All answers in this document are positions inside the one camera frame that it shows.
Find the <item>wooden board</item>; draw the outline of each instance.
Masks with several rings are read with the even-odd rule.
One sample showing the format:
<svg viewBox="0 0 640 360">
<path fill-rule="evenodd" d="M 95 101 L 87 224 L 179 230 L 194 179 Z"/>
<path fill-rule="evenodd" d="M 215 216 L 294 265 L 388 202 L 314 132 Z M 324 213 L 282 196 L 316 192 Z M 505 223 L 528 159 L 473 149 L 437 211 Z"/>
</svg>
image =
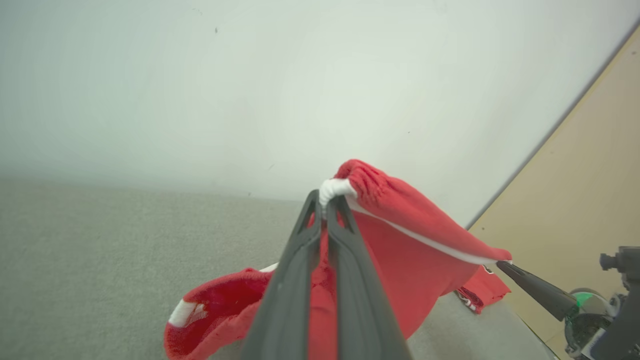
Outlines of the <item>wooden board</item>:
<svg viewBox="0 0 640 360">
<path fill-rule="evenodd" d="M 640 30 L 533 159 L 472 226 L 514 264 L 570 291 L 621 288 L 600 253 L 640 245 Z M 543 341 L 562 351 L 563 325 L 497 271 L 506 301 Z"/>
</svg>

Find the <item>red garment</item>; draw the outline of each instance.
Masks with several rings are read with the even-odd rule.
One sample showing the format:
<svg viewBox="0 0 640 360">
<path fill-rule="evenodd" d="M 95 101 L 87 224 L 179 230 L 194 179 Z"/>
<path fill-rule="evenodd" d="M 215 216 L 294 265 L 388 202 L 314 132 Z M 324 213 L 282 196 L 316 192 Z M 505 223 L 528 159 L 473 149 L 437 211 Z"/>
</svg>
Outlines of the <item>red garment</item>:
<svg viewBox="0 0 640 360">
<path fill-rule="evenodd" d="M 362 238 L 405 338 L 437 298 L 465 284 L 480 261 L 511 254 L 479 241 L 429 199 L 400 179 L 358 160 L 338 170 Z M 336 358 L 335 272 L 328 266 L 326 231 L 321 262 L 312 274 L 309 358 Z M 207 282 L 185 295 L 164 332 L 171 360 L 204 360 L 246 335 L 271 273 L 253 269 Z"/>
<path fill-rule="evenodd" d="M 476 273 L 458 291 L 460 296 L 476 314 L 497 301 L 511 290 L 486 266 L 480 265 Z"/>
</svg>

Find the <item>white label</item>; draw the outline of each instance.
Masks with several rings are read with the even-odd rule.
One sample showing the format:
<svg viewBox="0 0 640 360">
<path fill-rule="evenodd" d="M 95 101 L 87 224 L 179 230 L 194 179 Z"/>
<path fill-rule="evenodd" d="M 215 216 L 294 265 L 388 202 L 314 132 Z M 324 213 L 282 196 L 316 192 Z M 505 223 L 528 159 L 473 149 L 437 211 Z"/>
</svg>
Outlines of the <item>white label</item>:
<svg viewBox="0 0 640 360">
<path fill-rule="evenodd" d="M 600 330 L 596 331 L 596 333 L 593 335 L 593 337 L 591 338 L 591 340 L 589 340 L 589 342 L 587 343 L 587 345 L 585 345 L 582 348 L 582 355 L 590 358 L 591 360 L 596 360 L 593 358 L 593 356 L 591 355 L 591 349 L 593 348 L 593 345 L 596 345 L 596 342 L 598 342 L 598 340 L 602 337 L 602 335 L 604 335 L 605 333 L 605 329 L 600 328 Z"/>
</svg>

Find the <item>white wall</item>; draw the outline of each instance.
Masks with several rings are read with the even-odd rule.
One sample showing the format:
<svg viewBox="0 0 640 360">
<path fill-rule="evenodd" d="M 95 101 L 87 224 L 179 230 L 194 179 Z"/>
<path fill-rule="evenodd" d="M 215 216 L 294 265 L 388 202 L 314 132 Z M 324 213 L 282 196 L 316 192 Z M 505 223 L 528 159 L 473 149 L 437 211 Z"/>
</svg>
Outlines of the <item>white wall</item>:
<svg viewBox="0 0 640 360">
<path fill-rule="evenodd" d="M 302 200 L 361 158 L 467 224 L 611 55 L 640 2 L 0 9 L 0 175 Z"/>
</svg>

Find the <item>folded red garment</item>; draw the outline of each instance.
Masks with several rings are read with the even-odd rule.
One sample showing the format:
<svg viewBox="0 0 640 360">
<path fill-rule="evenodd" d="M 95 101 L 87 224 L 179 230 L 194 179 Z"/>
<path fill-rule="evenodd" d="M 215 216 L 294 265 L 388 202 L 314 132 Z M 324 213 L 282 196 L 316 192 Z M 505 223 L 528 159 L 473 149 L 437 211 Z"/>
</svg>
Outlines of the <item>folded red garment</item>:
<svg viewBox="0 0 640 360">
<path fill-rule="evenodd" d="M 478 265 L 510 260 L 460 227 L 404 181 L 349 160 L 320 187 L 320 201 L 346 195 L 405 338 L 423 323 L 437 298 L 465 284 Z M 336 358 L 335 272 L 326 232 L 312 273 L 309 359 Z M 246 335 L 271 272 L 246 269 L 190 291 L 164 332 L 171 360 L 204 360 Z"/>
<path fill-rule="evenodd" d="M 476 314 L 510 293 L 511 290 L 489 268 L 480 265 L 476 273 L 458 290 L 458 296 Z"/>
</svg>

